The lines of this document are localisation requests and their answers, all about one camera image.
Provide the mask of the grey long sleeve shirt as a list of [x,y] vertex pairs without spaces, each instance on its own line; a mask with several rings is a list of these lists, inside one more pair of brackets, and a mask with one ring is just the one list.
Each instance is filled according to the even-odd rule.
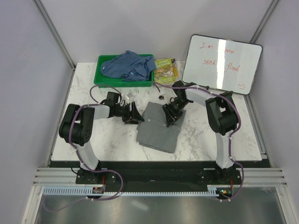
[[184,122],[182,117],[170,127],[166,126],[166,117],[162,105],[148,102],[142,116],[144,121],[137,126],[136,141],[145,147],[173,154],[177,147],[178,135]]

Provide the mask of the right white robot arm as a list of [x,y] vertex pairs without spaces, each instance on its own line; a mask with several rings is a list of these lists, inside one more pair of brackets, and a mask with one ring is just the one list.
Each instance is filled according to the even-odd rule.
[[232,99],[231,92],[212,93],[195,83],[175,82],[171,87],[176,97],[164,104],[162,109],[166,116],[166,126],[175,124],[183,114],[188,103],[197,103],[206,108],[208,123],[216,136],[216,164],[214,171],[218,183],[226,183],[231,178],[228,168],[236,164],[232,156],[232,135],[241,127],[241,117]]

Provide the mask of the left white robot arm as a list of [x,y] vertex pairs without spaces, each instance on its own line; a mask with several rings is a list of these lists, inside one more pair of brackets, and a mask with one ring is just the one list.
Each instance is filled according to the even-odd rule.
[[89,105],[69,104],[59,127],[59,136],[76,151],[80,167],[87,170],[86,178],[99,183],[103,173],[98,169],[99,159],[95,156],[90,139],[93,123],[98,119],[119,117],[125,124],[138,125],[144,121],[135,102],[123,103],[121,94],[109,91],[106,99]]

